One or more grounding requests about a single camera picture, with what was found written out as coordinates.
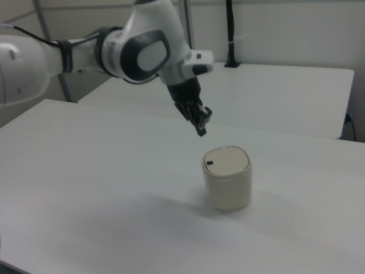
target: cable clip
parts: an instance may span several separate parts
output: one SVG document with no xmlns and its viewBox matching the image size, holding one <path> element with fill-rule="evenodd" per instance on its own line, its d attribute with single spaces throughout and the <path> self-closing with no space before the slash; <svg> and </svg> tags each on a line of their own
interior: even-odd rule
<svg viewBox="0 0 365 274">
<path fill-rule="evenodd" d="M 63 72 L 72 72 L 72 44 L 68 40 L 56 41 L 60 45 L 62 54 Z"/>
</svg>

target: table surface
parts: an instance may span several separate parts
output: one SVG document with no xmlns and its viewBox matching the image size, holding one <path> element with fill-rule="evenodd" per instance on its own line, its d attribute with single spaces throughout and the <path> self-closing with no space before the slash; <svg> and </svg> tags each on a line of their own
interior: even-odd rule
<svg viewBox="0 0 365 274">
<path fill-rule="evenodd" d="M 201 159 L 240 146 L 222 213 Z M 48 273 L 364 273 L 365 145 L 45 100 L 0 129 L 0 260 Z"/>
<path fill-rule="evenodd" d="M 354 72 L 335 68 L 240 65 L 199 75 L 212 122 L 336 139 L 341 136 Z M 180 117 L 159 79 L 131 85 L 112 78 L 80 104 Z"/>
</svg>

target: cream cylindrical container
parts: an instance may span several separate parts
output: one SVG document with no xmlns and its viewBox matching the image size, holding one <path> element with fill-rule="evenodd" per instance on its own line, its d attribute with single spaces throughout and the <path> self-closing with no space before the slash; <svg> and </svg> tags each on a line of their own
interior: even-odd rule
<svg viewBox="0 0 365 274">
<path fill-rule="evenodd" d="M 202 159 L 206 189 L 218 210 L 235 210 L 251 200 L 252 163 L 240 147 L 211 150 Z"/>
</svg>

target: black pole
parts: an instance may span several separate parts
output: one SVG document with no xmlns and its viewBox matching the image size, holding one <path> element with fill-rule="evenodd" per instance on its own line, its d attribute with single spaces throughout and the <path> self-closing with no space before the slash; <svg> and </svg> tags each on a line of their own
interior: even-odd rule
<svg viewBox="0 0 365 274">
<path fill-rule="evenodd" d="M 228 28 L 228 57 L 225 67 L 238 67 L 241 63 L 234 58 L 234 18 L 232 10 L 232 0 L 226 0 L 227 28 Z"/>
</svg>

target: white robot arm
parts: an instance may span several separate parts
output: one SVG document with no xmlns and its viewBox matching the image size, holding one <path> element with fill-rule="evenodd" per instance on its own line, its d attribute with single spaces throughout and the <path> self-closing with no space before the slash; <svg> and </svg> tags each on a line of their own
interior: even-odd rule
<svg viewBox="0 0 365 274">
<path fill-rule="evenodd" d="M 199 136 L 206 133 L 212 111 L 199 98 L 197 75 L 213 69 L 214 56 L 189 48 L 170 0 L 137 0 L 123 29 L 104 27 L 69 41 L 33 37 L 0 35 L 0 106 L 39 96 L 51 76 L 64 72 L 98 70 L 132 83 L 158 75 L 184 118 Z"/>
</svg>

